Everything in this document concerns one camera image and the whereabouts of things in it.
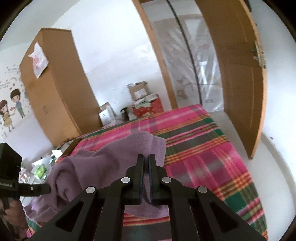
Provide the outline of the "person's left hand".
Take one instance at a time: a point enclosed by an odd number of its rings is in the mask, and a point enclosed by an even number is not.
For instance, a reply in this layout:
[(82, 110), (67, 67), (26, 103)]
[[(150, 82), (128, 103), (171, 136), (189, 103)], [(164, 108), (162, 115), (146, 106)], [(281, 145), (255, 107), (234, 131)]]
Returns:
[(28, 228), (26, 215), (23, 210), (22, 204), (17, 199), (13, 200), (10, 203), (9, 208), (4, 211), (4, 218), (6, 219), (6, 221), (8, 221), (8, 223), (15, 227), (21, 229)]

